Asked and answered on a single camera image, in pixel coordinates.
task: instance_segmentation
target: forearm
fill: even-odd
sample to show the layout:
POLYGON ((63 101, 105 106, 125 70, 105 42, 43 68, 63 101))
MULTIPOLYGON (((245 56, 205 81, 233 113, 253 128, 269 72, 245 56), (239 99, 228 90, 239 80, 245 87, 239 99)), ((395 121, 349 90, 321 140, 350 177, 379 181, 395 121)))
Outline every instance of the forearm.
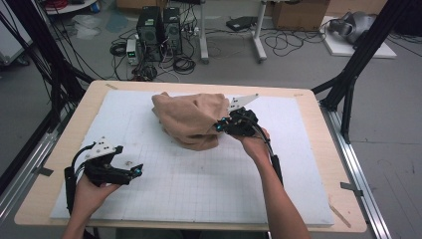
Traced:
POLYGON ((90 216, 82 213, 73 213, 62 239, 83 238, 85 228, 90 221, 90 216))
POLYGON ((270 163, 256 161, 261 175, 270 232, 274 239, 311 238, 308 228, 270 163))

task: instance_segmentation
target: white grid paper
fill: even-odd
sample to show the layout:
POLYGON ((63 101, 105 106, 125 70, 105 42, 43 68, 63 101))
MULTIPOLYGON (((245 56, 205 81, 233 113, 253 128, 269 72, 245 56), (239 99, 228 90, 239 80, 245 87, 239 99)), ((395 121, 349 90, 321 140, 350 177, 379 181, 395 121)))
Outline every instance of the white grid paper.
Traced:
MULTIPOLYGON (((105 136, 123 146, 111 164, 130 169, 143 163, 143 175, 113 193, 92 218, 266 224, 260 176, 240 142, 222 134, 219 146, 209 150, 180 147, 162 131, 151 111, 151 97, 157 94, 110 91, 106 95, 81 147, 105 136)), ((270 132, 286 190, 305 222, 333 224, 296 100, 259 97, 246 108, 270 132)), ((69 217, 64 186, 51 217, 69 217)))

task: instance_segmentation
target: human hand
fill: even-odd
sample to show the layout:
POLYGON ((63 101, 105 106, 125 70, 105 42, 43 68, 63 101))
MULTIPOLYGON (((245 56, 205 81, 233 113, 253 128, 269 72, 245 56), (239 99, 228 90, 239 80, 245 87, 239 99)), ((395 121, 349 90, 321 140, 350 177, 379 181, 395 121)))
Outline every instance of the human hand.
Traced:
POLYGON ((97 187, 84 174, 78 182, 72 214, 80 213, 84 217, 91 217, 103 205, 106 198, 118 188, 120 185, 117 184, 103 184, 97 187))
MULTIPOLYGON (((270 138, 267 130, 262 128, 265 136, 270 138)), ((269 153, 264 140, 257 134, 253 136, 238 136, 233 135, 234 138, 238 139, 245 149, 246 153, 255 161, 256 164, 269 162, 269 153)))

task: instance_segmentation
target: wooden table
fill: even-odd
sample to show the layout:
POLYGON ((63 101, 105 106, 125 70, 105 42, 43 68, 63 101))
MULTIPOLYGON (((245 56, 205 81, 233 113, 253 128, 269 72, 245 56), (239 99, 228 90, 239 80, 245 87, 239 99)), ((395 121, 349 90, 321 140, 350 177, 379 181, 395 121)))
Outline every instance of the wooden table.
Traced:
MULTIPOLYGON (((212 86, 165 83, 134 83, 95 81, 91 83, 80 105, 52 151, 45 167, 54 170, 51 176, 38 176, 33 187, 15 216, 20 225, 66 225, 65 219, 52 219, 50 213, 64 181, 63 170, 72 162, 74 155, 90 125, 102 105, 108 91, 131 90, 146 92, 222 93, 226 95, 251 95, 295 98, 300 106, 304 124, 308 132, 316 164, 327 193, 329 206, 334 217, 334 225, 328 228, 309 228, 310 231, 363 232, 366 223, 352 191, 340 188, 341 182, 349 183, 334 142, 329 134, 317 99, 312 91, 300 89, 257 88, 237 86, 212 86)), ((220 230, 268 230, 267 226, 254 224, 223 223, 181 223, 91 220, 91 226, 99 227, 149 227, 180 229, 220 229, 220 230)))

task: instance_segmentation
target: desktop computer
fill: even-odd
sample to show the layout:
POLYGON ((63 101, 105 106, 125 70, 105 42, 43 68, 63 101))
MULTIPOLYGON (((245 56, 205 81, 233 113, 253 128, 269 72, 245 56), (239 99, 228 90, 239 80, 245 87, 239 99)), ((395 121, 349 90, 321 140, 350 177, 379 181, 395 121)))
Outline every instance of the desktop computer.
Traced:
POLYGON ((161 11, 157 6, 141 9, 136 24, 140 48, 144 51, 145 61, 159 62, 162 59, 160 47, 165 40, 161 11))
POLYGON ((182 54, 183 49, 182 36, 180 33, 180 9, 176 7, 164 8, 162 12, 162 18, 165 39, 167 39, 167 46, 173 51, 173 55, 182 54))

